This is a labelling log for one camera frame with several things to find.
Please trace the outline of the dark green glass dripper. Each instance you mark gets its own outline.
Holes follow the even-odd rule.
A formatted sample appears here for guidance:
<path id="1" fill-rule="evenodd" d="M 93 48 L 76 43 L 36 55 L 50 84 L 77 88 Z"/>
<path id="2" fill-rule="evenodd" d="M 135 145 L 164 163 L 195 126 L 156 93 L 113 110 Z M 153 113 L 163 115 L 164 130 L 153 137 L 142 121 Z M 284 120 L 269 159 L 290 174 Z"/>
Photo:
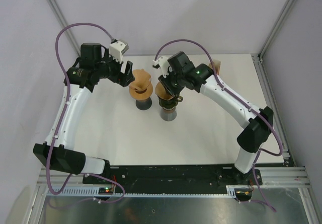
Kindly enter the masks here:
<path id="1" fill-rule="evenodd" d="M 179 95 L 171 99 L 163 99 L 161 97 L 158 97 L 159 105 L 166 110 L 174 109 L 178 105 L 178 103 L 182 101 L 183 101 L 183 97 Z"/>

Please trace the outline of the wooden dripper ring holder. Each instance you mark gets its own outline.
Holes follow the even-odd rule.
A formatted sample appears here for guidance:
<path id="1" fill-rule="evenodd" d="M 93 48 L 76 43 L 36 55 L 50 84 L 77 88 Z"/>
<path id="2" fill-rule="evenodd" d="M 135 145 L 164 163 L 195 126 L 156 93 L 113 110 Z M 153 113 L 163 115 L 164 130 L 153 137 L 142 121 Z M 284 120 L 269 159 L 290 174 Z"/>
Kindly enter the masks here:
<path id="1" fill-rule="evenodd" d="M 146 89 L 144 90 L 135 90 L 132 88 L 129 88 L 129 94 L 132 98 L 138 101 L 143 101 L 148 99 L 153 93 L 153 86 L 150 84 Z"/>

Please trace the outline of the grey glass carafe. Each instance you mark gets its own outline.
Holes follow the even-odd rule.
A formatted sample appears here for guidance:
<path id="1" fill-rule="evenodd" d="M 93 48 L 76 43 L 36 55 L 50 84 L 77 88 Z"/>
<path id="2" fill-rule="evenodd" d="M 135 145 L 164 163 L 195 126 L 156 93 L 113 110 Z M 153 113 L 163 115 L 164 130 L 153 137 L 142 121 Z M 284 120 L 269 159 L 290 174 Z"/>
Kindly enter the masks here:
<path id="1" fill-rule="evenodd" d="M 176 108 L 175 107 L 173 109 L 161 108 L 161 110 L 160 110 L 160 117 L 164 121 L 168 121 L 168 122 L 175 120 L 175 118 L 177 117 Z"/>

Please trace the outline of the red-rimmed glass carafe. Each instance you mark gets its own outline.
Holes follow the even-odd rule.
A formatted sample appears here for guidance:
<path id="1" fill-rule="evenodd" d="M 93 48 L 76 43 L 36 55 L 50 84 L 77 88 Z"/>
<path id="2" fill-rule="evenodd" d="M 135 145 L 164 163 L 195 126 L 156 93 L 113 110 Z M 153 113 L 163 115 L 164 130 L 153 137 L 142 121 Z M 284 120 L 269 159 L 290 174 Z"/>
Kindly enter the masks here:
<path id="1" fill-rule="evenodd" d="M 136 100 L 135 104 L 139 110 L 145 111 L 152 106 L 152 100 L 150 97 L 145 100 Z"/>

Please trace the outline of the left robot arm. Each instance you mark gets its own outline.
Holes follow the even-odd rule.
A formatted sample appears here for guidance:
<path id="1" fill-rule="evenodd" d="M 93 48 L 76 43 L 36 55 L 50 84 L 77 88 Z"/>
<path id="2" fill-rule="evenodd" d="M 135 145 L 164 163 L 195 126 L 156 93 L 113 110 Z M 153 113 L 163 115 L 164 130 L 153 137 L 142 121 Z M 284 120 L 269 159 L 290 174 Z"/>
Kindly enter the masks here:
<path id="1" fill-rule="evenodd" d="M 78 57 L 67 70 L 69 82 L 64 83 L 64 93 L 58 114 L 43 144 L 35 144 L 34 155 L 48 169 L 69 174 L 93 173 L 99 183 L 107 183 L 111 171 L 107 160 L 86 156 L 74 150 L 75 136 L 82 112 L 95 85 L 109 79 L 122 87 L 134 81 L 132 62 L 122 71 L 123 54 L 129 46 L 125 41 L 114 40 L 108 48 L 99 43 L 84 43 Z"/>

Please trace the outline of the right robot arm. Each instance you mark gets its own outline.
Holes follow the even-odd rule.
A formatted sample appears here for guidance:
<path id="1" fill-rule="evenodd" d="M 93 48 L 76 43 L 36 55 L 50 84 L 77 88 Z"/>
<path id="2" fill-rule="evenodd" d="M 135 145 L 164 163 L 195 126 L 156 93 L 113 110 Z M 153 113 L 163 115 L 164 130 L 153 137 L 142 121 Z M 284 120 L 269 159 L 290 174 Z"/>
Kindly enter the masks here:
<path id="1" fill-rule="evenodd" d="M 182 51 L 171 57 L 161 56 L 152 66 L 161 70 L 158 80 L 169 95 L 176 97 L 185 88 L 196 91 L 213 100 L 237 121 L 243 131 L 236 139 L 239 152 L 232 179 L 237 184 L 248 181 L 256 156 L 272 133 L 272 109 L 261 109 L 249 103 L 225 84 L 211 67 L 204 63 L 195 66 Z"/>

